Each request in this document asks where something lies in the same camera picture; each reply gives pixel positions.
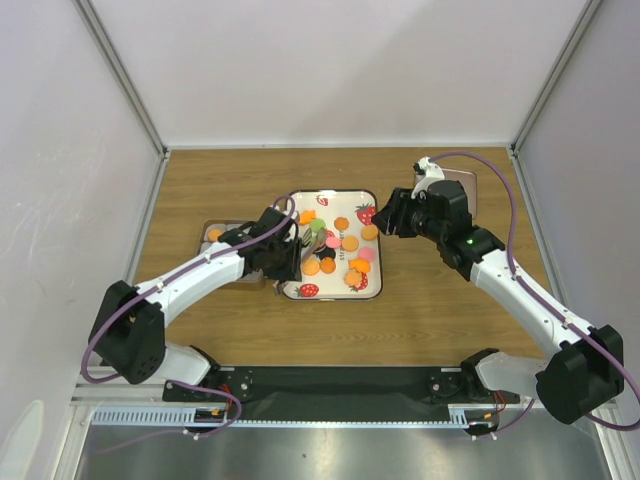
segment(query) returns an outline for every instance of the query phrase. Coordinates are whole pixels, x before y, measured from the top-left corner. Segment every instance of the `gray wall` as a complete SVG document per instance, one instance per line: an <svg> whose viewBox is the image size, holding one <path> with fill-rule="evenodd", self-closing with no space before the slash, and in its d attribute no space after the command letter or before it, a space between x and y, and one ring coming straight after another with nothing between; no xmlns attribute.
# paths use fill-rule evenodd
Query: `gray wall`
<svg viewBox="0 0 640 480"><path fill-rule="evenodd" d="M40 405L41 479L158 158L69 0L0 1L0 85L0 478L22 478L7 440Z"/></svg>
<svg viewBox="0 0 640 480"><path fill-rule="evenodd" d="M96 0L164 142L509 142L585 0Z"/></svg>
<svg viewBox="0 0 640 480"><path fill-rule="evenodd" d="M521 159L571 307L625 339L640 378L640 2L605 2ZM640 408L629 388L626 422ZM633 436L636 456L640 436Z"/></svg>

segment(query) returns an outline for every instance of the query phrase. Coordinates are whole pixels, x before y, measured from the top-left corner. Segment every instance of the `wooden table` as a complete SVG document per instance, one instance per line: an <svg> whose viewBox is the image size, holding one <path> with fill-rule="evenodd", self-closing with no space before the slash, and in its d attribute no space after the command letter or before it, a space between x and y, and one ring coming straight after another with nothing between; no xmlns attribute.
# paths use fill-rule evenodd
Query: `wooden table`
<svg viewBox="0 0 640 480"><path fill-rule="evenodd" d="M195 253L212 218L257 219L273 199L297 189L361 189L379 206L396 186L412 186L415 161L436 148L174 151L138 271L153 278ZM503 148L477 148L514 188ZM506 242L509 203L498 178L472 160L444 166L478 174L476 223ZM542 262L518 194L516 257L546 286ZM520 325L493 299L446 267L424 238L382 238L384 289L370 302L296 302L258 292L218 290L186 310L167 338L196 345L226 364L457 364L486 347L540 356Z"/></svg>

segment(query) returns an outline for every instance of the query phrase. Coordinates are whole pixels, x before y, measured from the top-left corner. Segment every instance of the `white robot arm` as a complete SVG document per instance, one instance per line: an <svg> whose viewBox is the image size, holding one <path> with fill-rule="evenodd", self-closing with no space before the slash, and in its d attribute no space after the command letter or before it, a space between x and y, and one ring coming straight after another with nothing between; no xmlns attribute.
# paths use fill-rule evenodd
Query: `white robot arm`
<svg viewBox="0 0 640 480"><path fill-rule="evenodd" d="M198 385L219 365L196 347L165 342L164 331L186 308L223 285L262 270L277 281L300 280L301 241L288 213L265 210L258 222L224 233L200 255L153 280L130 286L120 281L104 296L89 337L94 350L129 383L151 377ZM83 358L83 375L88 356Z"/></svg>
<svg viewBox="0 0 640 480"><path fill-rule="evenodd" d="M472 225L459 182L444 180L442 170L428 159L414 169L416 187L396 188L373 223L386 235L424 236L435 242L445 264L498 301L545 357L512 357L495 349L471 356L461 367L477 397L499 390L526 395L539 399L556 419L570 424L622 392L621 374L575 329L622 363L620 335L610 326L596 329L570 312L508 257L499 239ZM268 208L258 222L225 233L205 252L166 275L137 287L125 282L112 285L87 351L95 350L132 384L152 376L190 385L202 384L204 379L215 384L211 375L219 365L196 347L165 342L164 330L190 305L249 272L262 270L277 281L299 281L301 242L291 218L294 209L286 216ZM276 225L285 228L273 234ZM290 236L292 229L296 233ZM562 311L565 322L535 301L522 281L548 306Z"/></svg>
<svg viewBox="0 0 640 480"><path fill-rule="evenodd" d="M421 159L414 170L415 187L396 188L373 223L385 235L423 236L436 243L444 263L498 301L545 357L512 357L495 349L473 355L461 366L478 396L498 390L530 396L570 424L621 393L622 374L584 339L590 337L622 363L620 335L608 325L594 328L546 292L512 257L510 264L504 244L471 223L459 182L445 180L429 158ZM552 310L562 312L563 321Z"/></svg>

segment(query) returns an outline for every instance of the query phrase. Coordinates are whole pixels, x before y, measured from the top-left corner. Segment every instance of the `metal corner post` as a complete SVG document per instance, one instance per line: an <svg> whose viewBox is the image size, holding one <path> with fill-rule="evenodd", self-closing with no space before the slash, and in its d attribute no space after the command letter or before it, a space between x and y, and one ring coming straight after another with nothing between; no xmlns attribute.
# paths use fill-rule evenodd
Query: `metal corner post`
<svg viewBox="0 0 640 480"><path fill-rule="evenodd" d="M91 0L72 0L158 155L166 148Z"/></svg>
<svg viewBox="0 0 640 480"><path fill-rule="evenodd" d="M573 54L580 45L589 25L591 25L593 19L598 13L598 10L604 2L605 0L588 0L582 9L582 12L580 12L580 16L574 24L571 34L563 45L562 50L560 50L560 54L553 64L551 72L549 72L549 75L542 86L542 90L533 102L533 106L529 110L529 113L527 113L524 122L513 140L512 149L516 155L522 149L522 145L527 139L529 132L536 123L536 120L547 103L547 100L549 100L549 97L558 84L560 77L567 68L571 57L573 57Z"/></svg>
<svg viewBox="0 0 640 480"><path fill-rule="evenodd" d="M144 243L147 239L147 234L149 233L151 219L153 218L153 212L156 207L158 195L160 194L160 187L162 186L162 181L164 180L164 174L167 171L170 157L171 151L168 151L165 155L163 155L160 163L158 163L158 169L156 170L156 174L149 191L149 196L147 197L147 202L144 207L142 219L140 221L140 227L138 228L138 233L133 245L133 250L131 251L127 270L123 277L124 280L129 283L132 283L134 281L136 272L138 270L138 265L140 264L140 257L142 256Z"/></svg>

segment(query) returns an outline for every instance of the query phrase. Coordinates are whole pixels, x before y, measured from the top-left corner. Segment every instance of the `green cookie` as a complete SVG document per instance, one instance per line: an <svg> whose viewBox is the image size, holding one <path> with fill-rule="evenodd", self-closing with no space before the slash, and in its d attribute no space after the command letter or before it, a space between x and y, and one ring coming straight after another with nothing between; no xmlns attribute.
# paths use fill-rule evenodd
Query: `green cookie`
<svg viewBox="0 0 640 480"><path fill-rule="evenodd" d="M312 232L318 233L323 228L326 228L327 224L324 223L324 220L322 220L321 218L316 218L311 221L311 224L309 226L311 227Z"/></svg>

